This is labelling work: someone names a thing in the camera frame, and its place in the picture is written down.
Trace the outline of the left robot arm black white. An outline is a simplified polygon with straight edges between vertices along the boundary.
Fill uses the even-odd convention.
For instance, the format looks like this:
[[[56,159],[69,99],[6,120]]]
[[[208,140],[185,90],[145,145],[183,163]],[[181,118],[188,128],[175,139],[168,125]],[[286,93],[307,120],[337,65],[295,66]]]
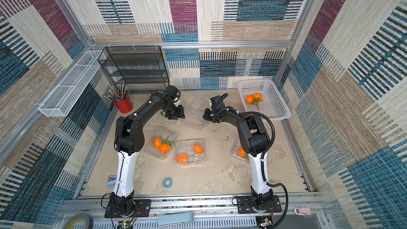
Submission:
[[[145,144],[143,128],[160,110],[164,111],[165,118],[169,120],[184,119],[180,98],[180,91],[170,85],[164,91],[152,94],[136,111],[117,119],[114,148],[118,154],[118,169],[108,203],[112,215],[129,217],[136,212],[133,176],[138,154]]]

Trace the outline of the orange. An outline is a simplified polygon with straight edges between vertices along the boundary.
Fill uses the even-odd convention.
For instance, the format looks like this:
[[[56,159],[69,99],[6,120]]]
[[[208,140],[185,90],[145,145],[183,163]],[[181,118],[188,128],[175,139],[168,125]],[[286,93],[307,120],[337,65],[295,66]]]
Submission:
[[[248,97],[246,98],[245,102],[250,105],[252,104],[254,101],[254,96],[253,95],[248,95]]]
[[[254,100],[256,100],[256,101],[262,101],[262,99],[263,99],[262,94],[259,94],[259,93],[254,94],[253,97],[254,97]]]

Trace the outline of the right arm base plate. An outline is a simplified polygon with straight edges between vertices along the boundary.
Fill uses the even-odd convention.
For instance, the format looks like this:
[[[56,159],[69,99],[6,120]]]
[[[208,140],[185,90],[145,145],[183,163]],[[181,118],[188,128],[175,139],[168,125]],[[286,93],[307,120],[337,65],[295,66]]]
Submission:
[[[232,204],[237,207],[239,214],[252,213],[281,213],[283,211],[281,202],[277,195],[266,195],[266,198],[255,195],[234,196]]]

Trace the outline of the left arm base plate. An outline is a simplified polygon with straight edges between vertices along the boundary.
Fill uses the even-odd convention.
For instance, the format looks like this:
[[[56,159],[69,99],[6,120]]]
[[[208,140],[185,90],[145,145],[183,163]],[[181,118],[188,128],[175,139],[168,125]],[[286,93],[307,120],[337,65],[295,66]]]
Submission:
[[[124,200],[116,198],[108,202],[105,218],[148,217],[151,207],[150,199]]]

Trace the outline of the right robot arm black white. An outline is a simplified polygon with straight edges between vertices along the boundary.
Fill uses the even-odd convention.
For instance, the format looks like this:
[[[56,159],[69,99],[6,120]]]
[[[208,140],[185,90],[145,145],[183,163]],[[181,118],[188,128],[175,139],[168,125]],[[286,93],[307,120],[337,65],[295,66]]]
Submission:
[[[224,99],[228,96],[214,96],[210,107],[205,110],[203,119],[212,123],[229,123],[237,128],[243,151],[249,157],[252,184],[251,201],[256,211],[267,209],[274,201],[273,188],[281,187],[288,198],[287,188],[282,183],[270,183],[267,171],[267,152],[275,141],[275,128],[264,114],[249,111],[239,112],[226,106]]]

